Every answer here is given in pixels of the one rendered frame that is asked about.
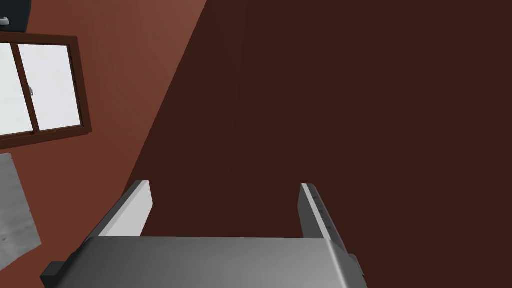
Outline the brown framed window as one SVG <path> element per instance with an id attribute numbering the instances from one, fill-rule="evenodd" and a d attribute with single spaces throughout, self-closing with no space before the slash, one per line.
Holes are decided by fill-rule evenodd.
<path id="1" fill-rule="evenodd" d="M 78 38 L 0 32 L 0 150 L 91 131 Z"/>

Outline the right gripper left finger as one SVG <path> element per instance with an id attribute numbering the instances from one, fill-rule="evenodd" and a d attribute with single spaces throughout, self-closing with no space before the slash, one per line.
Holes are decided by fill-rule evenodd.
<path id="1" fill-rule="evenodd" d="M 137 180 L 85 238 L 140 237 L 153 207 L 150 182 Z"/>

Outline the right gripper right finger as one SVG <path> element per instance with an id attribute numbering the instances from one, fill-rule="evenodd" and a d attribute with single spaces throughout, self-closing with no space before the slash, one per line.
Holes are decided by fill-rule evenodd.
<path id="1" fill-rule="evenodd" d="M 342 251 L 347 251 L 326 205 L 312 183 L 301 184 L 297 210 L 304 238 L 327 239 L 334 242 Z"/>

